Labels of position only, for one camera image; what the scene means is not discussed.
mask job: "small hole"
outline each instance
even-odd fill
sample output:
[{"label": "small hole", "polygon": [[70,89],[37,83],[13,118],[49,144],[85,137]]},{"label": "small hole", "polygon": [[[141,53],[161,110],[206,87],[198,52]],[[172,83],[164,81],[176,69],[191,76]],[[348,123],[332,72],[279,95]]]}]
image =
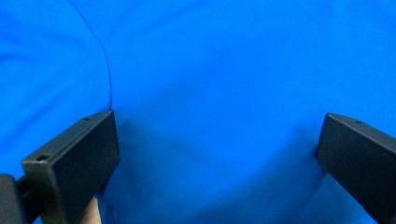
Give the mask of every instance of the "small hole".
[{"label": "small hole", "polygon": [[48,159],[50,156],[48,156],[48,155],[42,155],[42,156],[39,156],[38,158],[37,158],[37,160],[38,161],[44,161],[44,160],[46,160],[46,159]]}]

